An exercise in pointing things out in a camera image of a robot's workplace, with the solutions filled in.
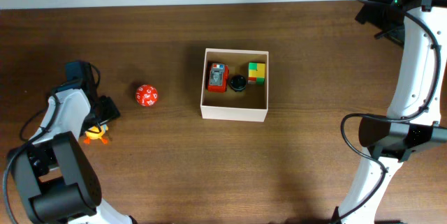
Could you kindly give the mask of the colourful puzzle cube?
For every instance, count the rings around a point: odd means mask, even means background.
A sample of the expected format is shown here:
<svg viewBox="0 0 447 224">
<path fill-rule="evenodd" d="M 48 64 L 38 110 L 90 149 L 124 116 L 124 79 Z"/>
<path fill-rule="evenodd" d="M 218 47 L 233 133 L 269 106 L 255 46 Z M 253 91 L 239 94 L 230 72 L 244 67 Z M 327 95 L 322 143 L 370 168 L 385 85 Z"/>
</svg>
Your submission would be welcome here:
<svg viewBox="0 0 447 224">
<path fill-rule="evenodd" d="M 265 83 L 265 63 L 249 62 L 248 83 L 264 85 Z"/>
</svg>

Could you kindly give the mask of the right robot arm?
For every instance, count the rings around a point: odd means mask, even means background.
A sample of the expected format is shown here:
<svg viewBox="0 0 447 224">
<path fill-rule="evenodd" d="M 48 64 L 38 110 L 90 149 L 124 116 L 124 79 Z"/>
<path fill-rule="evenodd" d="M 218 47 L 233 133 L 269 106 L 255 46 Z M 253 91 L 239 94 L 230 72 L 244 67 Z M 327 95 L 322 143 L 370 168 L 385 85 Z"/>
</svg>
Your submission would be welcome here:
<svg viewBox="0 0 447 224">
<path fill-rule="evenodd" d="M 446 0 L 357 0 L 356 21 L 376 39 L 403 47 L 397 87 L 385 116 L 359 113 L 360 164 L 332 223 L 373 223 L 393 176 L 410 155 L 446 143 L 440 96 L 446 68 Z"/>
</svg>

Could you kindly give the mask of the red letter ball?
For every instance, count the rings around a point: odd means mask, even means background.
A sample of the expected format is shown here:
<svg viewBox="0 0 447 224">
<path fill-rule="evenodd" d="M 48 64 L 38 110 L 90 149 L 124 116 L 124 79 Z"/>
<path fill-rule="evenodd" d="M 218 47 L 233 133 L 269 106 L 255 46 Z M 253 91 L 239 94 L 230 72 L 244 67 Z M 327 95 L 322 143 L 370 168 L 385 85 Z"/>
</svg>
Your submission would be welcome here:
<svg viewBox="0 0 447 224">
<path fill-rule="evenodd" d="M 143 107 L 150 107 L 158 101 L 159 94 L 155 87 L 144 84 L 136 89 L 135 99 L 139 105 Z"/>
</svg>

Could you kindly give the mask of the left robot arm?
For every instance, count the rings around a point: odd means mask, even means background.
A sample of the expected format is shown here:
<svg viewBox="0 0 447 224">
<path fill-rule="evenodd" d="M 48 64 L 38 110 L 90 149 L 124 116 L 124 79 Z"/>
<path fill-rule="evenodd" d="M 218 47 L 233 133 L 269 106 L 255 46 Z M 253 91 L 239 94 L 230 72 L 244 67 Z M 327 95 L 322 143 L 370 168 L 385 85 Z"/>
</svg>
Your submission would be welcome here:
<svg viewBox="0 0 447 224">
<path fill-rule="evenodd" d="M 107 96 L 98 96 L 101 74 L 86 61 L 65 65 L 66 81 L 51 90 L 36 133 L 10 150 L 2 192 L 12 177 L 32 223 L 128 223 L 102 196 L 98 177 L 78 139 L 120 116 Z"/>
</svg>

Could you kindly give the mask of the orange plush duck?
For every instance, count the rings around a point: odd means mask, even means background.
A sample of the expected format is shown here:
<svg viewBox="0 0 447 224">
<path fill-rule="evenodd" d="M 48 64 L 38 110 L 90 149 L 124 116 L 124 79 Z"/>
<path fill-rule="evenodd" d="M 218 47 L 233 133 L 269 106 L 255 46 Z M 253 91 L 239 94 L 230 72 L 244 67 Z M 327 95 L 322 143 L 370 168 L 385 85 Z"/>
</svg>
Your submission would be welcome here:
<svg viewBox="0 0 447 224">
<path fill-rule="evenodd" d="M 108 139 L 105 137 L 107 131 L 108 127 L 106 124 L 102 126 L 93 126 L 85 131 L 86 137 L 83 142 L 85 144 L 90 144 L 92 140 L 100 140 L 103 144 L 107 144 Z"/>
</svg>

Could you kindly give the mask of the red toy car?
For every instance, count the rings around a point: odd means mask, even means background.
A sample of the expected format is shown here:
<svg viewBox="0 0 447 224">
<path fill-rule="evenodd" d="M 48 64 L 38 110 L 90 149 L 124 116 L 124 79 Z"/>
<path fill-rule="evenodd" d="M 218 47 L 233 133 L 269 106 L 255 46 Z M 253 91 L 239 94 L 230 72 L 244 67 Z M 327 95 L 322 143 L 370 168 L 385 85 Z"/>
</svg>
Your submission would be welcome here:
<svg viewBox="0 0 447 224">
<path fill-rule="evenodd" d="M 213 63 L 209 71 L 207 90 L 215 93 L 224 93 L 227 90 L 229 69 L 225 64 Z"/>
</svg>

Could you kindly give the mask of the black round cap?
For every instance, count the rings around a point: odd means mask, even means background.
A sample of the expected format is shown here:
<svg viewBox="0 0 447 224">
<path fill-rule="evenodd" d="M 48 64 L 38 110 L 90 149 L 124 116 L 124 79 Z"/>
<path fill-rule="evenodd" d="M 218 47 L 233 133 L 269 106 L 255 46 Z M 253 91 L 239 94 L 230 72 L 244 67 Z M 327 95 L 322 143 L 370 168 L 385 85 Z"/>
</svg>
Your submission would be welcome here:
<svg viewBox="0 0 447 224">
<path fill-rule="evenodd" d="M 234 75 L 230 79 L 230 88 L 235 92 L 242 92 L 246 89 L 247 80 L 243 75 Z"/>
</svg>

